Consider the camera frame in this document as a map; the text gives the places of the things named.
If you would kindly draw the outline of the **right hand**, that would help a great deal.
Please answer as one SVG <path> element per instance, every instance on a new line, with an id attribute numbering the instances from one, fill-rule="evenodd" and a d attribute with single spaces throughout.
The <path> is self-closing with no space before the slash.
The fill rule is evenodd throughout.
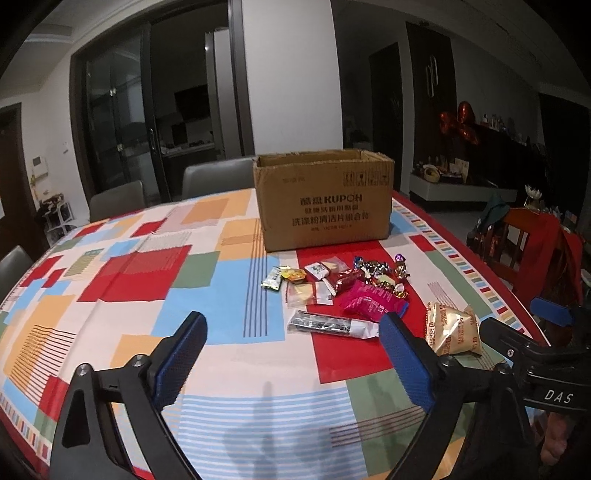
<path id="1" fill-rule="evenodd" d="M 583 469 L 590 458 L 590 416 L 550 413 L 540 458 L 544 465 L 563 471 Z"/>

